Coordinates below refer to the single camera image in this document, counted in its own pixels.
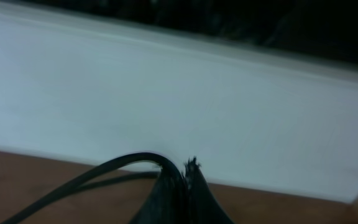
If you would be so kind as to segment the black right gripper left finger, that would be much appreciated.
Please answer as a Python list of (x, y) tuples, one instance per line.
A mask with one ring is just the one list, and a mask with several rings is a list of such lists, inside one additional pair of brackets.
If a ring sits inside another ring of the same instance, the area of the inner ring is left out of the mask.
[(143, 206), (129, 224), (185, 223), (185, 183), (177, 168), (162, 167)]

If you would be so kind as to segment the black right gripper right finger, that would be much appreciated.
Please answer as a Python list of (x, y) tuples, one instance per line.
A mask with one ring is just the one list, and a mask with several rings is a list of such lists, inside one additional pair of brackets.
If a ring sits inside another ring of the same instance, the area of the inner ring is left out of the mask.
[(185, 164), (188, 210), (193, 224), (234, 224), (209, 189), (196, 158)]

